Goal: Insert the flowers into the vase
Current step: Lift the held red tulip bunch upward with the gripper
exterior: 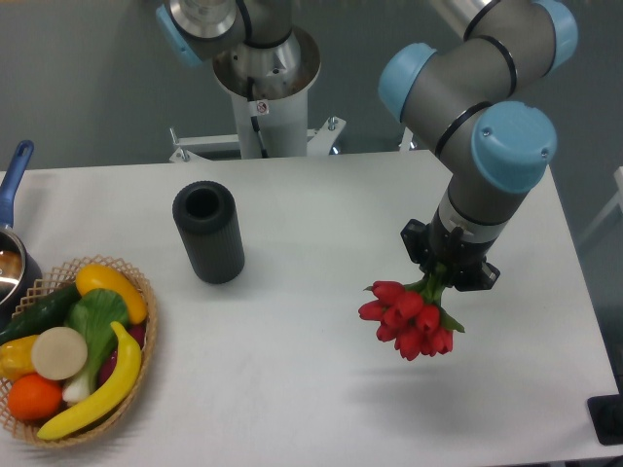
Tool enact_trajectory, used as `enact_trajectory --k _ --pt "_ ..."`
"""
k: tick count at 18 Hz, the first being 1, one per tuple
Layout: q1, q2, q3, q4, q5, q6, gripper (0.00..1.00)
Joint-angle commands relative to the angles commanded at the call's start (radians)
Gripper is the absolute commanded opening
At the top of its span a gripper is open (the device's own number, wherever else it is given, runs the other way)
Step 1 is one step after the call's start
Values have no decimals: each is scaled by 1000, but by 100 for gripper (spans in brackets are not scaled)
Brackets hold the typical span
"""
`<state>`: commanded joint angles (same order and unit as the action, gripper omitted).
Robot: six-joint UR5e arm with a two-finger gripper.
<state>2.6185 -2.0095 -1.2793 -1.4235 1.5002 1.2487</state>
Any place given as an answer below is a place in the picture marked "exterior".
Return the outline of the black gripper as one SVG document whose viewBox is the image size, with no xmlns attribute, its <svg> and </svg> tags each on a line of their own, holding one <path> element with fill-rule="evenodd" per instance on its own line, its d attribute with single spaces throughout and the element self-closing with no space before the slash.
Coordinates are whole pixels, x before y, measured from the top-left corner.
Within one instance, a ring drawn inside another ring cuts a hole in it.
<svg viewBox="0 0 623 467">
<path fill-rule="evenodd" d="M 411 219 L 400 236 L 412 263 L 425 273 L 442 274 L 460 292 L 491 290 L 500 276 L 485 261 L 488 243 L 467 241 L 461 227 L 448 231 L 439 223 Z"/>
</svg>

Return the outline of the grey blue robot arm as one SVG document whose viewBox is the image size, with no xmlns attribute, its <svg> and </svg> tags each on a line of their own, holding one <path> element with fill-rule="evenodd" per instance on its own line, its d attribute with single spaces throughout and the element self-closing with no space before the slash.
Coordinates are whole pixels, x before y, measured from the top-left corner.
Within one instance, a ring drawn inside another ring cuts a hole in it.
<svg viewBox="0 0 623 467">
<path fill-rule="evenodd" d="M 488 250 L 540 181 L 557 134 L 514 93 L 549 75 L 577 47 L 573 14 L 559 1 L 437 1 L 461 38 L 447 54 L 409 45 L 385 66 L 378 94 L 393 118 L 452 174 L 428 224 L 402 238 L 425 274 L 444 285 L 488 290 L 498 270 Z M 307 156 L 309 88 L 320 68 L 313 38 L 288 1 L 164 1 L 157 22 L 190 66 L 210 63 L 230 95 L 246 159 Z"/>
</svg>

